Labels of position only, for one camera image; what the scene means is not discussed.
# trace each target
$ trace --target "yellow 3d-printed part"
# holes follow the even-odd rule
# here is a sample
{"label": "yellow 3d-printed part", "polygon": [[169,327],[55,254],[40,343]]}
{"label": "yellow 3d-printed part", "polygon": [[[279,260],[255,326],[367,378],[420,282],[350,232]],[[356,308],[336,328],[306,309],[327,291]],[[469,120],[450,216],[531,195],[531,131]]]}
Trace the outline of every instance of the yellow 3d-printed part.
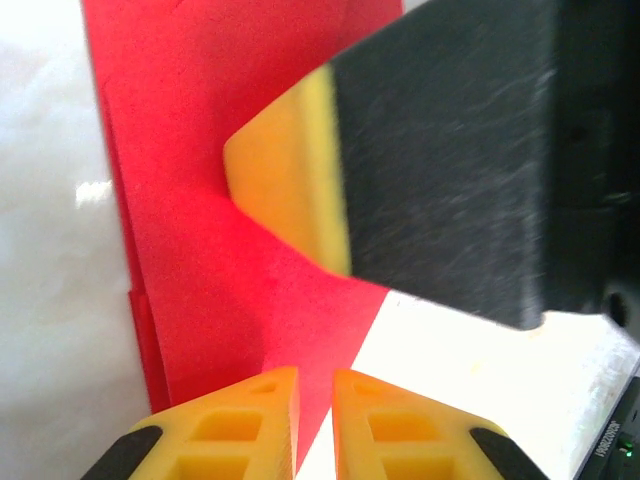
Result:
{"label": "yellow 3d-printed part", "polygon": [[292,480],[298,378],[279,368],[138,423],[162,428],[131,480]]}
{"label": "yellow 3d-printed part", "polygon": [[330,272],[351,271],[331,67],[313,71],[224,148],[231,197]]}
{"label": "yellow 3d-printed part", "polygon": [[333,426],[338,480],[504,478],[469,433],[494,424],[358,372],[336,372]]}

